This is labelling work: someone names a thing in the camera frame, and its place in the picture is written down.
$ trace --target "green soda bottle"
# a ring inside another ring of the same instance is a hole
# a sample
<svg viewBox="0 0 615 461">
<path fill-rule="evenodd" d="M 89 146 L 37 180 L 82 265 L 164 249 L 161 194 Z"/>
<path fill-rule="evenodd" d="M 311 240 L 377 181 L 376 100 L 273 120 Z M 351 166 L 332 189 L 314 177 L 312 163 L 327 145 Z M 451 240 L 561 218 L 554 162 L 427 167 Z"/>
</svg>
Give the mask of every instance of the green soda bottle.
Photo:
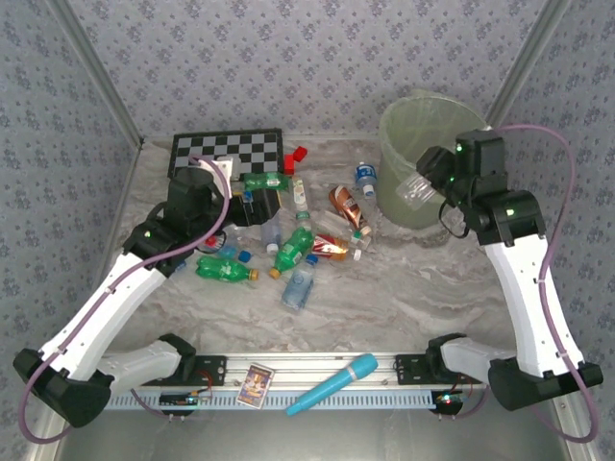
<svg viewBox="0 0 615 461">
<path fill-rule="evenodd" d="M 247 191 L 256 189 L 288 189 L 288 177 L 277 171 L 271 171 L 269 173 L 246 173 L 243 175 L 243 183 Z"/>
<path fill-rule="evenodd" d="M 203 279 L 222 281 L 258 280 L 258 270 L 248 269 L 237 261 L 201 256 L 197 261 L 196 274 Z"/>
<path fill-rule="evenodd" d="M 311 231 L 305 228 L 297 228 L 278 252 L 276 263 L 269 271 L 269 275 L 273 279 L 279 279 L 283 271 L 295 267 L 303 255 L 309 253 L 313 244 L 314 235 Z"/>
</svg>

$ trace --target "pink cable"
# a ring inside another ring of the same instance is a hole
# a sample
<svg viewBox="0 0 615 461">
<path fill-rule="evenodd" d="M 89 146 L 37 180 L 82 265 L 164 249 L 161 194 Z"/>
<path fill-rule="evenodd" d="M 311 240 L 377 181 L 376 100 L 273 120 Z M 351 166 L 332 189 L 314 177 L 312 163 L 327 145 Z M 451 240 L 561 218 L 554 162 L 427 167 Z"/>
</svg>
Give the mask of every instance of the pink cable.
<svg viewBox="0 0 615 461">
<path fill-rule="evenodd" d="M 200 236 L 196 240 L 194 240 L 194 241 L 192 241 L 192 242 L 190 242 L 190 243 L 188 243 L 186 245 L 183 245 L 182 247 L 180 247 L 180 248 L 178 248 L 176 250 L 172 250 L 170 252 L 166 252 L 166 253 L 162 253 L 160 255 L 155 255 L 155 256 L 149 257 L 149 258 L 139 262 L 138 264 L 135 264 L 133 267 L 127 269 L 124 273 L 122 273 L 114 282 L 112 282 L 107 287 L 108 290 L 106 290 L 96 300 L 96 302 L 92 305 L 92 307 L 89 309 L 89 311 L 84 316 L 84 318 L 79 322 L 79 324 L 77 324 L 75 329 L 73 329 L 71 331 L 71 333 L 66 337 L 66 339 L 58 346 L 58 350 L 60 352 L 63 353 L 63 352 L 66 351 L 66 348 L 68 347 L 68 345 L 72 342 L 73 339 L 75 339 L 77 334 L 79 334 L 79 332 L 87 324 L 87 321 L 89 321 L 89 319 L 94 315 L 94 313 L 102 305 L 102 303 L 109 296 L 109 294 L 113 293 L 115 291 L 115 288 L 117 288 L 117 286 L 122 281 L 124 281 L 127 277 L 129 277 L 131 274 L 133 274 L 135 271 L 139 270 L 142 267 L 149 266 L 150 264 L 154 264 L 155 262 L 162 261 L 163 259 L 167 259 L 168 257 L 173 257 L 173 256 L 181 255 L 182 253 L 185 253 L 185 252 L 188 252 L 190 250 L 195 249 L 200 243 L 203 242 L 203 240 L 206 240 L 209 237 L 211 237 L 220 228 L 220 226 L 224 222 L 224 219 L 227 216 L 227 212 L 229 211 L 229 205 L 230 205 L 230 202 L 231 202 L 231 190 L 229 188 L 229 185 L 227 184 L 227 180 L 226 180 L 226 178 L 224 176 L 224 173 L 222 173 L 222 170 L 220 170 L 220 168 L 215 163 L 209 161 L 208 159 L 206 159 L 206 158 L 204 158 L 202 156 L 192 156 L 192 157 L 190 157 L 190 160 L 194 160 L 194 159 L 199 159 L 201 161 L 204 161 L 207 165 L 209 165 L 213 169 L 213 171 L 217 175 L 217 177 L 220 179 L 220 181 L 224 184 L 224 187 L 223 187 L 223 190 L 222 190 L 222 198 L 223 198 L 222 211 L 220 213 L 220 216 L 218 216 L 218 219 L 215 221 L 215 223 L 213 224 L 211 229 L 209 229 L 203 236 Z M 30 379 L 28 379 L 28 382 L 26 383 L 26 387 L 25 387 L 25 389 L 23 391 L 23 394 L 21 395 L 21 399 L 19 400 L 19 408 L 17 410 L 19 429 L 23 433 L 24 437 L 26 437 L 26 439 L 28 439 L 28 441 L 33 442 L 35 444 L 45 445 L 45 444 L 53 444 L 54 442 L 58 442 L 72 428 L 72 427 L 69 426 L 64 431 L 62 431 L 60 434 L 55 435 L 55 436 L 50 437 L 50 438 L 47 438 L 47 439 L 43 439 L 43 438 L 37 437 L 35 434 L 33 434 L 32 431 L 30 430 L 30 428 L 28 427 L 27 423 L 26 423 L 26 405 L 28 403 L 28 397 L 30 396 L 30 393 L 32 392 L 32 389 L 34 388 L 35 383 L 37 382 L 37 379 L 40 377 L 40 375 L 42 375 L 42 373 L 47 369 L 47 367 L 49 367 L 49 365 L 51 365 L 51 363 L 56 358 L 58 358 L 58 356 L 59 356 L 59 353 L 58 352 L 54 352 L 51 355 L 49 355 L 49 357 L 43 363 L 41 363 L 38 366 L 38 368 L 35 370 L 35 372 L 32 373 L 32 376 L 30 376 Z"/>
<path fill-rule="evenodd" d="M 538 273 L 538 279 L 544 280 L 547 275 L 547 271 L 549 270 L 549 266 L 551 265 L 551 261 L 554 258 L 555 248 L 557 247 L 557 243 L 559 240 L 559 236 L 561 234 L 561 228 L 564 224 L 564 215 L 568 210 L 568 205 L 570 204 L 570 200 L 573 193 L 573 188 L 575 186 L 575 177 L 576 167 L 575 167 L 575 158 L 573 157 L 573 153 L 570 150 L 570 146 L 566 138 L 547 127 L 543 127 L 540 125 L 531 125 L 531 124 L 519 124 L 519 125 L 506 125 L 496 129 L 497 132 L 505 133 L 511 132 L 515 130 L 534 130 L 537 132 L 550 134 L 552 137 L 557 139 L 561 145 L 564 147 L 564 151 L 568 156 L 568 160 L 570 162 L 570 179 L 568 180 L 568 187 L 566 188 L 566 194 L 564 195 L 564 200 L 561 205 L 561 210 L 559 211 L 559 216 L 557 216 L 557 222 L 555 223 L 555 228 L 553 230 L 553 236 L 549 246 L 547 247 L 547 252 L 545 253 L 545 257 L 542 260 L 542 264 L 540 265 L 540 272 Z M 536 416 L 540 419 L 540 421 L 546 425 L 550 430 L 555 432 L 557 435 L 562 437 L 563 439 L 574 442 L 577 444 L 587 444 L 594 440 L 598 436 L 600 418 L 598 415 L 598 410 L 596 409 L 596 405 L 592 396 L 589 392 L 589 389 L 583 382 L 580 374 L 578 373 L 577 368 L 573 364 L 572 360 L 568 357 L 568 353 L 564 348 L 564 344 L 559 337 L 559 333 L 557 332 L 557 328 L 555 327 L 554 319 L 551 315 L 551 310 L 549 308 L 549 302 L 547 300 L 547 288 L 545 286 L 544 281 L 538 283 L 538 292 L 540 293 L 540 303 L 542 304 L 542 311 L 545 316 L 545 320 L 547 321 L 547 326 L 549 327 L 549 331 L 551 332 L 551 336 L 553 337 L 553 341 L 555 342 L 555 346 L 557 347 L 557 352 L 561 356 L 562 360 L 568 367 L 571 375 L 575 379 L 577 383 L 578 389 L 582 393 L 585 403 L 587 404 L 587 409 L 589 410 L 589 419 L 590 419 L 590 429 L 589 433 L 583 437 L 576 437 L 573 435 L 566 434 L 559 430 L 557 427 L 553 425 L 547 418 L 541 415 L 535 408 L 532 407 L 532 411 L 536 414 Z"/>
<path fill-rule="evenodd" d="M 456 420 L 463 420 L 465 418 L 469 418 L 470 416 L 474 415 L 475 413 L 478 413 L 479 410 L 481 408 L 484 407 L 484 405 L 487 403 L 487 401 L 489 400 L 489 386 L 486 386 L 484 388 L 484 390 L 482 391 L 482 396 L 480 396 L 480 400 L 479 402 L 474 405 L 474 408 L 472 408 L 469 411 L 466 411 L 465 413 L 461 413 L 460 415 L 442 415 L 444 416 L 445 419 L 447 420 L 452 420 L 452 421 L 456 421 Z"/>
</svg>

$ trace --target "translucent green trash bin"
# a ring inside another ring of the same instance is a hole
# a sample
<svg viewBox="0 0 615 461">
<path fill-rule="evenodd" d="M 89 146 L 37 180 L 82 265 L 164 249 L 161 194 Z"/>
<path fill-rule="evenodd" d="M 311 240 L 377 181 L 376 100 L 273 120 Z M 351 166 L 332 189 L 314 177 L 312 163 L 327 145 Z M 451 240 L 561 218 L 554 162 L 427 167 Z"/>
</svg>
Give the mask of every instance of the translucent green trash bin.
<svg viewBox="0 0 615 461">
<path fill-rule="evenodd" d="M 413 210 L 395 189 L 415 171 L 416 161 L 431 146 L 455 148 L 455 137 L 483 129 L 486 122 L 474 110 L 457 100 L 424 90 L 391 104 L 382 115 L 379 138 L 382 150 L 378 172 L 378 206 L 398 226 L 423 229 L 437 223 L 443 198 L 433 196 Z"/>
</svg>

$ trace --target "patterned wallpaper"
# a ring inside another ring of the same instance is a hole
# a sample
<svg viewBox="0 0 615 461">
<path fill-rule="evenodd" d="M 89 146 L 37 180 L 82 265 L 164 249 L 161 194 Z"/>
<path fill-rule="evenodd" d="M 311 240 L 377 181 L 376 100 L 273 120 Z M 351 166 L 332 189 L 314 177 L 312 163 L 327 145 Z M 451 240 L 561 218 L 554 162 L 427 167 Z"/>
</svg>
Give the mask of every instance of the patterned wallpaper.
<svg viewBox="0 0 615 461">
<path fill-rule="evenodd" d="M 560 130 L 577 157 L 577 187 L 553 274 L 570 329 L 585 357 L 603 367 L 594 392 L 603 416 L 598 443 L 615 459 L 615 4 L 574 2 L 534 67 L 507 123 Z M 540 201 L 553 227 L 568 162 L 542 134 L 509 134 L 515 188 Z"/>
<path fill-rule="evenodd" d="M 12 358 L 88 298 L 133 158 L 44 5 L 0 2 L 0 459 L 11 460 L 26 448 Z"/>
<path fill-rule="evenodd" d="M 71 0 L 144 136 L 375 133 L 413 87 L 486 113 L 544 0 Z"/>
</svg>

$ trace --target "black and white checkerboard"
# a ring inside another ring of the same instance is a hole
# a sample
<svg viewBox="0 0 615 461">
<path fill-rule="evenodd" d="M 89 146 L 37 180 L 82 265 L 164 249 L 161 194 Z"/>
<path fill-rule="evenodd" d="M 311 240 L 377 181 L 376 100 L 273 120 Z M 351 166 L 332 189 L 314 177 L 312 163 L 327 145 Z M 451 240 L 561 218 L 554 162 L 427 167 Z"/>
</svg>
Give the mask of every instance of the black and white checkerboard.
<svg viewBox="0 0 615 461">
<path fill-rule="evenodd" d="M 182 133 L 173 139 L 169 178 L 188 166 L 188 155 L 238 158 L 240 179 L 245 173 L 283 172 L 282 130 Z"/>
</svg>

